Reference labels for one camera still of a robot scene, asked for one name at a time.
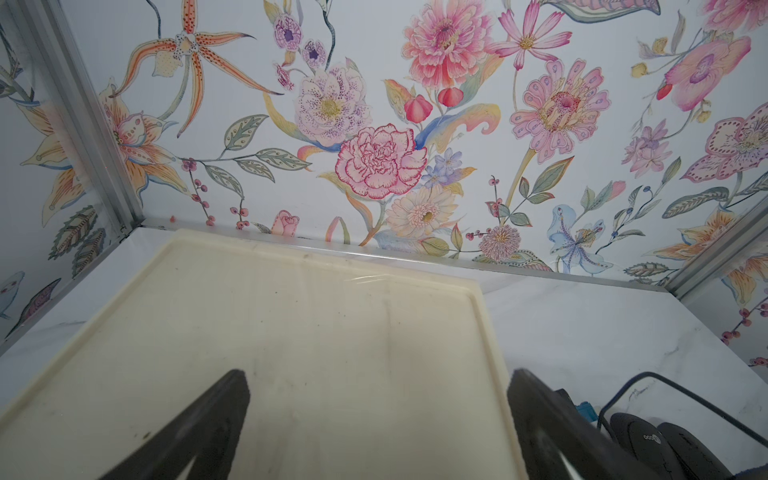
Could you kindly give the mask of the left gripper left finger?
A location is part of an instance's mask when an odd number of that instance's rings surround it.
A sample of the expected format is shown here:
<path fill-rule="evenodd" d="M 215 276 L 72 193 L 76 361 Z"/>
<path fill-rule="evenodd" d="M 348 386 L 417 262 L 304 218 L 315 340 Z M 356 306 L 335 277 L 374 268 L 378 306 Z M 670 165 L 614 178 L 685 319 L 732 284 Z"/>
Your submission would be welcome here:
<path fill-rule="evenodd" d="M 245 372 L 233 369 L 103 477 L 226 479 L 249 404 Z"/>

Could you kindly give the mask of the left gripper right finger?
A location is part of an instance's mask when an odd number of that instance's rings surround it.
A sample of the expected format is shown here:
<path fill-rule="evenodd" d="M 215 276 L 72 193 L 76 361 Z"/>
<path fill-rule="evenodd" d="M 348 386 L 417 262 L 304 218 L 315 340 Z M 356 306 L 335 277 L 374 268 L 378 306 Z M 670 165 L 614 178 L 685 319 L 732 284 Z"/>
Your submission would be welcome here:
<path fill-rule="evenodd" d="M 658 477 L 530 371 L 514 370 L 507 401 L 530 479 L 569 479 L 571 470 L 582 479 Z"/>

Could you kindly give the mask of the black Lecoo mouse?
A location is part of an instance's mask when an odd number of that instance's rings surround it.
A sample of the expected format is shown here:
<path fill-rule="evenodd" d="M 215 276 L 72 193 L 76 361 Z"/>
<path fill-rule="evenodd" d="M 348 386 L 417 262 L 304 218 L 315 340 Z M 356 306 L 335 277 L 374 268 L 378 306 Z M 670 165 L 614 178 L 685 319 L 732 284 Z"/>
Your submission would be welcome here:
<path fill-rule="evenodd" d="M 678 425 L 664 422 L 658 426 L 674 452 L 687 479 L 725 480 L 732 472 L 695 435 Z"/>
<path fill-rule="evenodd" d="M 632 414 L 614 413 L 610 428 L 615 441 L 661 479 L 686 479 L 672 447 L 654 425 Z"/>

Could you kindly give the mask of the cream drawer cabinet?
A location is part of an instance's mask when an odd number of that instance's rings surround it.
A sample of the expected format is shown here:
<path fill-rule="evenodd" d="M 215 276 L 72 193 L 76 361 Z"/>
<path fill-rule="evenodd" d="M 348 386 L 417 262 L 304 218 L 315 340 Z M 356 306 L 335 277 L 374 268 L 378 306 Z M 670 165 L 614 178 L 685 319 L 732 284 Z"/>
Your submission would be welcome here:
<path fill-rule="evenodd" d="M 522 479 L 478 285 L 180 231 L 1 417 L 5 479 L 95 479 L 225 374 L 234 479 Z"/>

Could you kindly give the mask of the left aluminium corner post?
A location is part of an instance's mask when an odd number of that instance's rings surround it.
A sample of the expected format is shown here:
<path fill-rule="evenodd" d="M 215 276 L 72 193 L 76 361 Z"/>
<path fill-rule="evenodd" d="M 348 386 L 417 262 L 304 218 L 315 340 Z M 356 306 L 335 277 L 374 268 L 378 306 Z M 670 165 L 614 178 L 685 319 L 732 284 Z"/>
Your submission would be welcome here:
<path fill-rule="evenodd" d="M 32 65 L 42 74 L 82 167 L 122 238 L 144 220 L 73 34 L 58 1 L 9 1 Z"/>

